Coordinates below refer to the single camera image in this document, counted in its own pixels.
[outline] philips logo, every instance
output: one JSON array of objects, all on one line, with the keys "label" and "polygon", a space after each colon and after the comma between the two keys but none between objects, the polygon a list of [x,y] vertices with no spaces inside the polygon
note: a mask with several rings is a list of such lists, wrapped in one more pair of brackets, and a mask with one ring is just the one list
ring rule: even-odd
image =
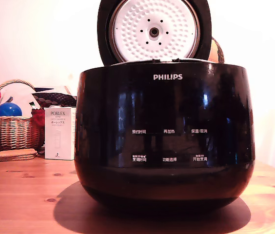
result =
[{"label": "philips logo", "polygon": [[154,80],[175,80],[175,79],[183,79],[183,74],[154,75]]}]

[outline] white wall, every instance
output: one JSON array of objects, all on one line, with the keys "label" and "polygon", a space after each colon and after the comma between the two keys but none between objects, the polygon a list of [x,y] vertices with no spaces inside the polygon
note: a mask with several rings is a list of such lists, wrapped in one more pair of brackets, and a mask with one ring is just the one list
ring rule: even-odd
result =
[{"label": "white wall", "polygon": [[[100,0],[0,0],[0,83],[77,89],[81,71],[102,66]],[[209,0],[213,36],[227,63],[247,68],[257,159],[275,166],[275,1]]]}]

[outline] blue ball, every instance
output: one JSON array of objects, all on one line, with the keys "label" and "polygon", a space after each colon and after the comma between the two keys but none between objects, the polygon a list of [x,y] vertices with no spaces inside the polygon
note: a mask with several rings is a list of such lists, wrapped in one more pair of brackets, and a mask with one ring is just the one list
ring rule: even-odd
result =
[{"label": "blue ball", "polygon": [[21,108],[14,103],[0,105],[0,116],[22,116]]}]

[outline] basket handle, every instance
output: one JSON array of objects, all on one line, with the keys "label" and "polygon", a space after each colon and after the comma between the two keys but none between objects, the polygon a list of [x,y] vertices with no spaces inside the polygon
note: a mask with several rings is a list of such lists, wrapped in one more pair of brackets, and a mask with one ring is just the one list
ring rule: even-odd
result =
[{"label": "basket handle", "polygon": [[31,87],[33,90],[35,90],[34,86],[33,86],[31,83],[26,82],[26,81],[21,80],[21,79],[12,79],[12,80],[8,80],[8,81],[2,83],[2,84],[0,85],[0,90],[3,89],[5,86],[8,86],[9,84],[15,84],[15,83],[26,84],[26,85],[28,85],[29,87]]}]

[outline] glossy black surface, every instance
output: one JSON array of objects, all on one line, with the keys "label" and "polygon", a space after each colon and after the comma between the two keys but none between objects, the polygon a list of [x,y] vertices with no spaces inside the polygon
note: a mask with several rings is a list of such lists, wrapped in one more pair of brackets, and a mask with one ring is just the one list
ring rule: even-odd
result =
[{"label": "glossy black surface", "polygon": [[[174,79],[154,80],[163,74]],[[246,188],[254,151],[242,67],[128,63],[80,76],[75,164],[104,204],[226,205]]]}]

